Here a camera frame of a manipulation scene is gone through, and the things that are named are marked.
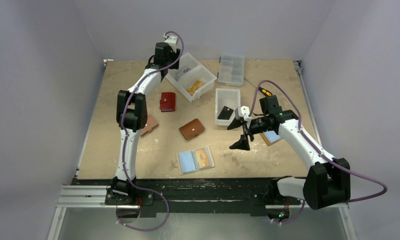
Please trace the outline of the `black credit card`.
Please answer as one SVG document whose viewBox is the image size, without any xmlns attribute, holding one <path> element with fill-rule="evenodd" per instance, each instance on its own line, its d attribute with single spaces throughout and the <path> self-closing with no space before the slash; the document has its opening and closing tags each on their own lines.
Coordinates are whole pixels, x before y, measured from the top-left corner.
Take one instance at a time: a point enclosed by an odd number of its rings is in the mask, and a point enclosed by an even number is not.
<svg viewBox="0 0 400 240">
<path fill-rule="evenodd" d="M 218 120 L 229 120 L 234 110 L 228 106 L 223 106 L 220 113 L 218 114 Z"/>
</svg>

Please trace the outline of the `tan card holder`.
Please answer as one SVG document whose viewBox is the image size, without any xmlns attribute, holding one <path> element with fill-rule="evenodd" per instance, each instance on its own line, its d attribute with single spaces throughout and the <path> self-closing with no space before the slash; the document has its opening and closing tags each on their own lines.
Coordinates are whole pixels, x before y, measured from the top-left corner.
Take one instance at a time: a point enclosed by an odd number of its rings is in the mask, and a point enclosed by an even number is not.
<svg viewBox="0 0 400 240">
<path fill-rule="evenodd" d="M 262 139 L 264 140 L 264 142 L 267 146 L 271 146 L 282 139 L 274 131 L 266 131 L 266 132 L 260 133 L 260 136 L 262 137 Z"/>
</svg>

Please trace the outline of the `silver credit card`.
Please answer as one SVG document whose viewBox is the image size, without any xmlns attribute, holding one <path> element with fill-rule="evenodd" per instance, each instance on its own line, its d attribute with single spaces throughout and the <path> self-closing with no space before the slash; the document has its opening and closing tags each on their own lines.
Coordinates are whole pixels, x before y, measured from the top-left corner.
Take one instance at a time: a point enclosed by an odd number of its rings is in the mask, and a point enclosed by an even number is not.
<svg viewBox="0 0 400 240">
<path fill-rule="evenodd" d="M 189 72 L 190 70 L 191 70 L 191 68 L 188 66 L 181 68 L 176 72 L 175 77 L 178 79 L 181 76 L 183 76 L 184 74 L 186 74 L 187 72 Z"/>
</svg>

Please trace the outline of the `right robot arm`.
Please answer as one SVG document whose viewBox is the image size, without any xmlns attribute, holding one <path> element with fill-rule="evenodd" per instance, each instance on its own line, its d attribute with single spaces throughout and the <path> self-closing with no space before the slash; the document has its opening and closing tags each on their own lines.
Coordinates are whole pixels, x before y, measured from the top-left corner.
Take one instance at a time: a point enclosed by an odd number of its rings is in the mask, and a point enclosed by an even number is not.
<svg viewBox="0 0 400 240">
<path fill-rule="evenodd" d="M 310 138 L 292 110 L 283 110 L 277 97 L 260 99 L 263 115 L 252 119 L 247 106 L 236 108 L 235 117 L 227 129 L 241 127 L 240 139 L 232 144 L 231 150 L 250 150 L 249 142 L 254 135 L 274 131 L 284 139 L 300 157 L 308 173 L 306 177 L 281 177 L 268 190 L 269 199 L 279 204 L 287 197 L 304 200 L 310 208 L 318 210 L 335 204 L 345 203 L 351 197 L 350 165 L 344 158 L 335 158 Z"/>
</svg>

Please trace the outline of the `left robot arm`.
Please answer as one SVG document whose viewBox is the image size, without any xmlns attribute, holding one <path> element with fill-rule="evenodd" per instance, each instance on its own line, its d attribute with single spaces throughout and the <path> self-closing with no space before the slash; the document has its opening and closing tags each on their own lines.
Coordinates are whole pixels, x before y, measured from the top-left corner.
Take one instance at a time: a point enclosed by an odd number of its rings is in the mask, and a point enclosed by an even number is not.
<svg viewBox="0 0 400 240">
<path fill-rule="evenodd" d="M 143 75 L 129 89 L 117 94 L 116 121 L 120 127 L 120 161 L 115 177 L 107 188 L 106 205 L 135 204 L 141 198 L 136 186 L 136 155 L 142 130 L 145 128 L 147 95 L 164 79 L 169 69 L 177 69 L 183 48 L 168 40 L 158 42 Z"/>
</svg>

